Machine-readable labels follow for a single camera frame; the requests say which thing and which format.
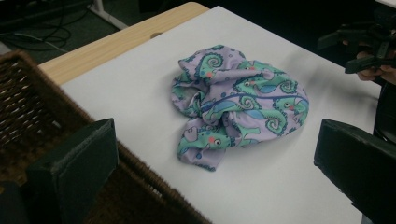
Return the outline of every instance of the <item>white table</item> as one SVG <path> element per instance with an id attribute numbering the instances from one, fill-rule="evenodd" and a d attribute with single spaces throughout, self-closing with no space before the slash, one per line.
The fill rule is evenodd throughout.
<path id="1" fill-rule="evenodd" d="M 210 173 L 180 162 L 187 121 L 170 100 L 177 61 L 222 44 L 248 60 L 270 63 L 306 89 L 303 128 L 250 148 L 231 148 Z M 301 49 L 222 7 L 187 21 L 62 85 L 94 119 L 114 118 L 117 137 L 214 223 L 360 224 L 361 212 L 313 158 L 322 119 L 367 132 L 374 127 L 379 86 Z"/>

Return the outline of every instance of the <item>wicker basket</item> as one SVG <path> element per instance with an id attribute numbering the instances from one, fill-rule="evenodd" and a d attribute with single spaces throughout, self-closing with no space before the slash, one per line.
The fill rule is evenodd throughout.
<path id="1" fill-rule="evenodd" d="M 0 181 L 21 186 L 29 164 L 90 122 L 28 54 L 0 56 Z M 85 223 L 210 223 L 120 142 L 119 155 Z"/>

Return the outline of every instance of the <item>wooden table edge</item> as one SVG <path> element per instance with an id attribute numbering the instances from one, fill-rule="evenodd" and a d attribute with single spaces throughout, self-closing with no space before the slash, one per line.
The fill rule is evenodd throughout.
<path id="1" fill-rule="evenodd" d="M 208 10 L 195 2 L 186 3 L 42 63 L 39 68 L 56 84 L 64 84 Z"/>

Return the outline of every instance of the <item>human hand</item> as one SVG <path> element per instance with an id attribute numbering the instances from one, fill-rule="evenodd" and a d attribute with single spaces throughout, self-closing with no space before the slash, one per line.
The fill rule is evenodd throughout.
<path id="1" fill-rule="evenodd" d="M 356 58 L 364 58 L 369 55 L 372 55 L 368 51 L 361 51 L 357 54 Z M 388 58 L 394 58 L 396 56 L 396 50 L 390 50 L 388 54 Z M 392 68 L 390 65 L 381 65 L 379 68 L 369 68 L 366 70 L 359 71 L 357 73 L 358 77 L 362 81 L 373 81 L 376 77 L 382 77 L 387 82 L 396 85 L 396 68 Z"/>

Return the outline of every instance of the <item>crumpled cloth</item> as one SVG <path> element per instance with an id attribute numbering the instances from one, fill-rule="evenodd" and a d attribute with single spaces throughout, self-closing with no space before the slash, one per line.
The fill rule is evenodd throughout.
<path id="1" fill-rule="evenodd" d="M 308 115 L 304 88 L 268 63 L 248 61 L 217 45 L 178 62 L 176 108 L 190 117 L 177 149 L 186 163 L 216 171 L 228 147 L 245 147 L 292 133 Z"/>

